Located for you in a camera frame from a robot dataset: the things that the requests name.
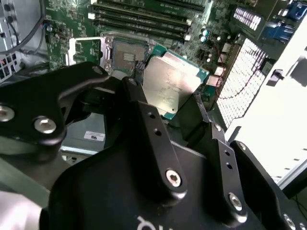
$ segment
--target screw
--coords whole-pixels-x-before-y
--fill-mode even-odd
[[[240,142],[240,146],[243,150],[246,150],[246,146],[243,143]]]
[[[111,65],[110,64],[105,64],[105,70],[110,71],[111,70]]]
[[[219,132],[222,131],[222,128],[218,124],[214,124],[214,126],[216,127],[217,131],[219,131]]]
[[[167,170],[166,178],[174,187],[179,187],[181,185],[181,178],[179,174],[174,170],[171,169]]]
[[[135,82],[135,79],[129,78],[129,81],[130,81],[130,83],[131,83],[132,85],[137,86],[137,83]]]
[[[42,117],[42,118],[37,119],[34,122],[34,128],[38,132],[49,134],[49,133],[53,133],[54,130],[56,130],[57,125],[56,123],[54,123],[53,120],[50,120],[46,117]]]
[[[49,26],[47,26],[46,30],[47,30],[48,32],[52,32],[52,31],[53,31],[53,28],[52,28],[51,25],[49,25]]]
[[[301,227],[301,230],[306,230],[306,227],[303,223],[300,223],[299,226]]]
[[[238,211],[241,211],[242,210],[242,203],[241,201],[239,200],[239,198],[233,194],[233,193],[229,193],[228,195],[228,199],[231,203],[231,205]]]
[[[113,42],[113,39],[110,38],[110,37],[107,37],[107,38],[106,38],[106,42],[107,42],[107,43],[111,43],[111,42]]]
[[[290,217],[287,214],[283,215],[284,220],[286,221],[286,223],[288,224],[288,226],[292,229],[295,230],[295,224],[293,223],[293,221],[290,219]]]
[[[101,71],[101,69],[99,68],[99,67],[97,67],[97,66],[93,66],[93,68],[92,68],[96,73],[98,73],[98,74],[103,74],[103,72]]]
[[[0,105],[0,122],[7,122],[15,117],[15,112],[11,108]]]

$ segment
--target motherboard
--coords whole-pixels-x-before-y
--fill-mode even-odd
[[[164,47],[167,56],[198,67],[206,76],[226,62],[219,50],[230,39],[227,22],[232,9],[227,1],[45,0],[45,4],[43,26],[51,69],[91,61],[112,74],[131,76],[137,67],[147,65],[156,45]],[[216,89],[203,84],[207,80],[189,90],[205,94],[210,105]],[[184,91],[181,86],[176,88],[173,91]],[[174,101],[164,96],[160,99]]]
[[[52,69],[66,66],[70,38],[111,31],[153,39],[210,69],[217,54],[204,39],[221,36],[222,43],[227,37],[225,25],[230,12],[227,1],[211,0],[46,0],[46,9]],[[77,63],[97,63],[99,51],[98,41],[78,42],[74,59]],[[212,62],[200,54],[205,51],[213,54]]]

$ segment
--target cable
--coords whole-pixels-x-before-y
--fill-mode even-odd
[[[38,47],[35,50],[21,50],[20,49],[19,51],[25,55],[37,55],[37,52],[40,50],[43,44],[44,37],[45,37],[45,29],[42,27],[42,33],[41,33],[41,38],[40,38]]]
[[[170,123],[167,123],[167,126],[169,126],[170,128],[173,128],[173,129],[181,129],[180,127],[171,125]]]
[[[18,71],[16,74],[21,75],[21,76],[26,76],[26,75],[28,75],[32,72],[45,70],[45,69],[49,69],[49,68],[50,68],[49,63],[46,62],[46,63],[41,63],[41,64],[38,64],[38,65],[35,65],[35,66],[31,66],[27,69],[22,69],[22,70]]]
[[[16,37],[16,43],[19,44],[19,37],[18,37],[18,34],[16,32],[16,29],[15,27],[13,26],[12,23],[8,23],[10,25],[10,27],[12,28],[13,32],[14,32],[14,35]],[[43,59],[48,59],[48,56],[45,55],[45,54],[40,54],[38,53],[38,51],[40,50],[42,44],[43,44],[43,41],[44,41],[44,37],[45,37],[45,29],[44,27],[42,26],[42,33],[41,33],[41,38],[40,38],[40,41],[39,41],[39,45],[38,47],[32,51],[32,50],[23,50],[23,49],[20,49],[19,52],[25,54],[25,55],[34,55],[34,56],[39,56]]]
[[[16,37],[16,44],[18,45],[19,44],[19,37],[18,37],[18,34],[16,32],[16,29],[15,29],[15,27],[13,26],[13,24],[11,22],[8,22],[8,24],[11,27],[11,29],[13,30],[13,33],[14,33],[14,35]]]
[[[247,85],[249,84],[250,80],[254,77],[254,75],[256,74],[256,72],[257,72],[258,70],[259,70],[259,69],[255,69],[255,71],[253,72],[253,74],[250,76],[249,80],[246,82],[245,86],[243,86],[242,89],[240,89],[240,91],[237,92],[235,95],[230,96],[230,97],[220,97],[221,92],[222,92],[222,90],[221,90],[217,98],[218,98],[218,99],[232,99],[232,98],[237,97],[237,96],[238,96],[240,93],[242,93],[242,91],[247,87]]]
[[[297,204],[297,207],[298,209],[300,210],[300,212],[302,213],[302,215],[304,216],[305,220],[307,220],[305,214],[303,213],[303,211],[301,210],[301,207],[307,212],[307,208],[305,208],[301,203],[298,202],[298,199],[297,199],[297,194],[295,195],[295,201],[296,201],[296,204]]]
[[[18,44],[14,46],[13,48],[6,50],[6,51],[0,51],[0,55],[14,53],[15,51],[18,51],[21,48],[23,48],[32,39],[32,37],[34,36],[36,31],[39,29],[40,25],[43,23],[44,18],[45,18],[44,0],[39,0],[39,5],[40,5],[40,18],[35,24],[35,26],[33,27],[33,29],[30,31],[30,33],[24,38],[24,40],[22,40],[20,43],[18,42]]]

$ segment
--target ventilation grille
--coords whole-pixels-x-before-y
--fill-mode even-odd
[[[233,119],[245,115],[263,84],[265,76],[258,68],[266,57],[267,55],[250,40],[244,41],[217,100],[227,128]]]
[[[236,8],[234,18],[248,26],[250,29],[256,31],[261,22],[261,18],[244,10],[243,8]]]
[[[2,83],[20,69],[20,55],[9,54],[2,56],[0,60],[0,83]]]

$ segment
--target black metal bracket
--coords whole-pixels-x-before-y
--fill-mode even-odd
[[[261,218],[265,228],[293,230],[304,226],[306,220],[296,204],[280,190],[249,148],[239,141],[232,142],[230,146],[236,153],[246,201]]]
[[[234,228],[248,218],[235,153],[227,145],[224,131],[218,124],[210,122],[206,125],[206,134],[198,148],[202,149],[214,172],[210,181],[215,188],[210,195],[222,207],[213,214],[222,223]]]
[[[0,122],[1,154],[40,152],[40,159],[53,157],[65,138],[65,118],[75,98],[82,91],[104,82],[107,76],[102,68],[85,62],[2,87],[0,105],[11,109],[13,118]],[[46,119],[43,122],[47,119],[52,122],[41,122],[41,127],[53,126],[54,131],[42,133],[35,129],[35,122],[40,118]]]
[[[157,186],[152,188],[154,190],[152,193],[155,193],[155,197],[162,197],[165,205],[172,206],[184,198],[188,183],[168,133],[157,108],[147,103],[139,83],[132,78],[124,78],[119,90],[122,89],[125,97],[119,99],[122,101],[126,98],[127,105],[121,109],[124,109],[123,113],[128,112],[130,115],[133,124],[130,128],[138,130],[135,133],[137,149],[143,146],[141,149],[145,151],[142,155],[145,155],[143,157],[147,162],[146,167],[152,172],[144,175],[147,177],[144,181],[156,181],[154,184]]]
[[[31,179],[34,174],[53,169],[48,162],[58,166],[61,159],[57,151],[67,123],[94,110],[113,116],[107,125],[122,125],[110,148],[64,173],[62,168],[58,171],[62,174],[49,200],[50,229],[101,229],[107,224],[108,229],[127,226],[132,226],[130,229],[140,226],[177,230],[262,229],[264,226],[269,230],[289,230],[304,225],[295,204],[285,197],[249,149],[239,142],[229,146],[223,129],[209,121],[201,103],[196,103],[200,119],[193,123],[197,137],[186,137],[203,155],[170,141],[158,110],[147,103],[142,86],[134,79],[124,78],[107,102],[96,100],[96,95],[102,96],[100,91],[105,90],[106,79],[104,70],[92,63],[82,63],[0,90],[0,105],[14,111],[10,119],[4,119],[7,114],[0,113],[1,160],[23,168]],[[96,86],[100,89],[95,90],[94,97],[89,96],[87,90]],[[56,124],[53,132],[35,129],[35,121],[42,117]],[[36,152],[42,152],[36,155],[40,161],[16,157],[33,156]],[[147,199],[143,190],[153,199]],[[40,204],[48,198],[44,194]],[[97,212],[102,206],[103,215]],[[212,220],[212,214],[218,221]]]

